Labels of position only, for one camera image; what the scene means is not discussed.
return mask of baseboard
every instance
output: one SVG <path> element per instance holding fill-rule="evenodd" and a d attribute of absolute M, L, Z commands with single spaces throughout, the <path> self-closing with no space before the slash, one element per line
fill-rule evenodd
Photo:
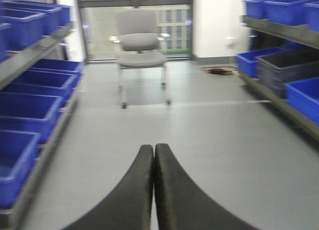
<path fill-rule="evenodd" d="M 233 64 L 236 63 L 235 56 L 207 57 L 198 58 L 196 55 L 191 55 L 191 60 L 196 61 L 200 65 L 205 64 Z"/>

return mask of shelf rack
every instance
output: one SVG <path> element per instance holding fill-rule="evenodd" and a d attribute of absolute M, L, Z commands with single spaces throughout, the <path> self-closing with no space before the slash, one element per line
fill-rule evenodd
<path fill-rule="evenodd" d="M 245 23 L 247 27 L 254 30 L 319 49 L 319 32 L 306 29 L 306 25 L 289 26 L 247 16 L 242 17 L 242 22 Z M 271 104 L 275 108 L 284 113 L 304 131 L 319 141 L 319 126 L 316 123 L 291 107 L 285 99 L 278 97 L 267 87 L 260 84 L 257 78 L 252 78 L 241 70 L 239 70 L 239 73 L 248 86 L 267 100 L 271 101 Z"/>
<path fill-rule="evenodd" d="M 72 29 L 73 23 L 61 27 L 54 34 L 45 36 L 29 48 L 13 54 L 12 57 L 0 63 L 0 89 L 8 85 L 14 78 L 31 67 L 38 60 L 46 56 L 59 42 L 66 37 Z M 23 189 L 11 207 L 11 209 L 0 209 L 0 230 L 14 230 L 17 228 L 19 221 L 23 216 L 23 212 L 28 206 L 30 199 L 35 191 L 37 183 L 44 173 L 47 163 L 56 149 L 59 138 L 63 133 L 63 129 L 67 124 L 81 92 L 81 79 L 78 86 L 74 89 L 73 94 L 69 98 L 67 104 L 61 109 L 61 117 L 58 120 L 52 135 L 45 145 L 41 145 L 39 150 L 39 158 L 31 173 L 25 182 Z"/>
<path fill-rule="evenodd" d="M 11 83 L 16 77 L 45 57 L 57 43 L 60 43 L 73 28 L 73 23 L 59 28 L 52 35 L 45 36 L 32 46 L 13 53 L 10 58 L 0 63 L 0 89 Z"/>

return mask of chair leg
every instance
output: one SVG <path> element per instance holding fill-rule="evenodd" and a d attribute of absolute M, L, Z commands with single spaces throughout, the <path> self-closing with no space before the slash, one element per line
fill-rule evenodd
<path fill-rule="evenodd" d="M 171 105 L 171 99 L 170 99 L 170 90 L 169 90 L 169 84 L 168 84 L 168 77 L 167 77 L 167 66 L 166 63 L 164 63 L 163 66 L 163 73 L 164 73 L 164 78 L 165 78 L 165 82 L 163 82 L 165 85 L 165 92 L 166 92 L 166 101 L 165 104 L 166 105 Z"/>
<path fill-rule="evenodd" d="M 163 66 L 163 69 L 161 70 L 161 82 L 160 85 L 162 88 L 166 87 L 166 68 L 165 65 Z"/>
<path fill-rule="evenodd" d="M 121 96 L 121 108 L 126 109 L 127 107 L 127 96 L 126 96 L 126 88 L 123 81 L 123 69 L 119 66 L 119 89 L 120 89 L 120 96 Z"/>

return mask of wall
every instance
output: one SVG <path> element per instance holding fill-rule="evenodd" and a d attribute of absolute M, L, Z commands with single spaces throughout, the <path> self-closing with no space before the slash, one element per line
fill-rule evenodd
<path fill-rule="evenodd" d="M 82 38 L 81 23 L 79 21 L 79 11 L 76 0 L 57 0 L 59 4 L 72 6 L 71 20 L 74 22 L 74 28 L 70 35 L 65 38 L 67 43 L 67 52 L 70 60 L 83 61 L 85 58 L 84 42 Z"/>
<path fill-rule="evenodd" d="M 242 0 L 194 0 L 195 57 L 235 56 L 247 51 L 250 29 L 240 21 L 244 14 Z"/>

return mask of blue plastic bin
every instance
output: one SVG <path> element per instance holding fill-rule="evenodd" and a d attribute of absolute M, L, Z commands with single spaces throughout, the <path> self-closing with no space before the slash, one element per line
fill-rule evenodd
<path fill-rule="evenodd" d="M 20 3 L 30 3 L 30 4 L 38 4 L 38 5 L 46 5 L 46 6 L 53 6 L 53 7 L 61 7 L 62 12 L 59 15 L 59 25 L 65 26 L 71 22 L 71 6 L 63 5 L 63 4 L 53 4 L 53 3 L 43 3 L 43 2 L 35 2 L 35 1 L 26 1 L 26 0 L 12 0 L 13 2 L 20 2 Z"/>
<path fill-rule="evenodd" d="M 308 29 L 313 31 L 319 31 L 319 1 L 313 3 L 306 3 L 306 24 Z"/>
<path fill-rule="evenodd" d="M 319 125 L 319 77 L 286 83 L 287 102 Z"/>
<path fill-rule="evenodd" d="M 46 14 L 6 8 L 3 10 L 3 20 L 12 25 L 7 36 L 10 50 L 23 50 L 44 35 Z"/>
<path fill-rule="evenodd" d="M 59 15 L 62 12 L 60 7 L 52 7 L 38 4 L 15 3 L 11 1 L 3 2 L 5 8 L 21 9 L 47 14 L 45 18 L 45 34 L 50 35 L 59 28 Z"/>
<path fill-rule="evenodd" d="M 39 134 L 0 130 L 0 208 L 15 202 L 37 155 Z"/>
<path fill-rule="evenodd" d="M 306 23 L 304 4 L 317 0 L 271 0 L 266 1 L 267 19 L 286 25 Z"/>
<path fill-rule="evenodd" d="M 244 0 L 246 6 L 246 15 L 257 19 L 266 19 L 265 1 L 269 0 Z"/>
<path fill-rule="evenodd" d="M 11 28 L 9 23 L 0 23 L 0 62 L 8 58 L 8 30 Z"/>
<path fill-rule="evenodd" d="M 40 133 L 45 143 L 61 115 L 59 96 L 0 93 L 0 129 Z"/>
<path fill-rule="evenodd" d="M 64 73 L 64 74 L 75 74 L 76 80 L 74 86 L 78 83 L 82 72 L 84 62 L 75 62 L 68 60 L 57 60 L 57 59 L 41 59 L 34 64 L 30 69 L 40 70 L 45 72 Z"/>
<path fill-rule="evenodd" d="M 238 68 L 248 74 L 250 77 L 256 76 L 256 56 L 284 52 L 285 50 L 279 47 L 258 49 L 237 55 Z"/>
<path fill-rule="evenodd" d="M 2 92 L 61 96 L 63 107 L 72 93 L 75 76 L 27 70 Z"/>
<path fill-rule="evenodd" d="M 0 23 L 2 23 L 2 16 L 3 16 L 3 3 L 2 3 L 2 0 L 0 0 Z"/>

